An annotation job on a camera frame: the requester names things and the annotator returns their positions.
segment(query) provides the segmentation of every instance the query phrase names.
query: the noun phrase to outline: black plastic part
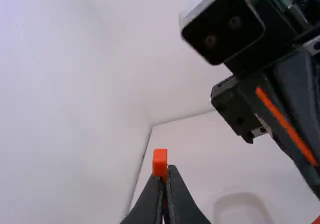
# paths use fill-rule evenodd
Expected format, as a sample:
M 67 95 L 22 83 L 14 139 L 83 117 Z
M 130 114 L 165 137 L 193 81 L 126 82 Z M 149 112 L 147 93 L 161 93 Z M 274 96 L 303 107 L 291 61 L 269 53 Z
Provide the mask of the black plastic part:
M 238 93 L 240 83 L 236 77 L 231 76 L 215 85 L 211 92 L 211 104 L 237 135 L 252 144 L 254 135 L 251 131 L 262 125 Z
M 265 24 L 265 33 L 254 45 L 225 62 L 234 75 L 249 76 L 280 58 L 286 44 L 297 35 L 286 15 L 279 12 L 270 0 L 261 0 L 255 8 Z
M 309 52 L 298 50 L 272 69 L 293 123 L 320 161 L 320 66 Z
M 139 199 L 120 224 L 162 224 L 164 184 L 150 176 Z
M 211 224 L 197 207 L 174 165 L 169 165 L 167 170 L 166 198 L 166 224 Z
M 281 99 L 278 98 L 277 92 L 271 85 L 268 77 L 259 72 L 246 80 L 239 87 L 240 94 L 245 98 L 252 110 L 257 113 L 268 125 L 272 128 L 272 133 L 276 137 L 274 140 L 278 143 L 280 148 L 291 157 L 295 165 L 298 167 L 300 173 L 311 188 L 320 185 L 320 177 L 317 169 L 309 163 L 300 150 L 296 147 L 293 140 L 290 138 L 286 130 L 280 125 L 273 114 L 256 95 L 256 88 L 260 87 L 271 100 L 271 102 L 278 108 L 284 117 L 294 126 L 291 116 L 288 115 L 286 108 L 283 106 Z

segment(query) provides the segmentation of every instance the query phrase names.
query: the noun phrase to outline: white floor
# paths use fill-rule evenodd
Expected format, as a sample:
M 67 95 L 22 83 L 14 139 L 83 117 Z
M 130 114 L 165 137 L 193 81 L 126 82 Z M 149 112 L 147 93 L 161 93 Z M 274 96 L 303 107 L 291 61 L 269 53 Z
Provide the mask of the white floor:
M 214 224 L 309 224 L 320 215 L 319 200 L 274 141 L 264 135 L 245 143 L 217 112 L 153 128 L 131 206 L 152 172 L 155 148 L 168 148 L 168 163 Z

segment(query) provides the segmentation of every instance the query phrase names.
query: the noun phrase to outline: camera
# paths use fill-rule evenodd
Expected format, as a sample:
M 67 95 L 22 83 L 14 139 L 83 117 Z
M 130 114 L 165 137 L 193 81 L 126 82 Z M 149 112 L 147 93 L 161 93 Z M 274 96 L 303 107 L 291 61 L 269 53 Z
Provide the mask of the camera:
M 179 24 L 183 39 L 212 65 L 240 54 L 266 29 L 249 0 L 198 0 Z

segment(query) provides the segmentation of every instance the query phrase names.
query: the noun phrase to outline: orange stripe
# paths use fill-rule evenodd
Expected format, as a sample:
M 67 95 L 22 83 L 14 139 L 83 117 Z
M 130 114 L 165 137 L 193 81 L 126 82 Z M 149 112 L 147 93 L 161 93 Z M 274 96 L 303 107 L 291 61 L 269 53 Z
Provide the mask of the orange stripe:
M 292 141 L 299 148 L 299 150 L 303 153 L 305 158 L 314 166 L 318 166 L 316 159 L 314 158 L 311 150 L 307 147 L 295 129 L 290 125 L 290 123 L 285 119 L 282 113 L 275 107 L 272 102 L 268 99 L 266 93 L 260 88 L 257 87 L 255 89 L 255 93 L 259 97 L 259 99 L 264 103 L 264 105 L 269 109 L 269 111 L 273 114 L 273 116 L 278 120 L 280 125 L 286 130 L 289 134 Z

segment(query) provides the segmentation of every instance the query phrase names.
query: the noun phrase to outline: white backdrop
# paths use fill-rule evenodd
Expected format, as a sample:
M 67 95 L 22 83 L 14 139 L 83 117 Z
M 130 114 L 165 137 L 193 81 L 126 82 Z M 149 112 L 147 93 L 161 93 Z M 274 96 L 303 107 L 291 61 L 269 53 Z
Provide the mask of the white backdrop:
M 117 223 L 153 123 L 229 75 L 180 39 L 190 0 L 0 0 L 0 223 Z

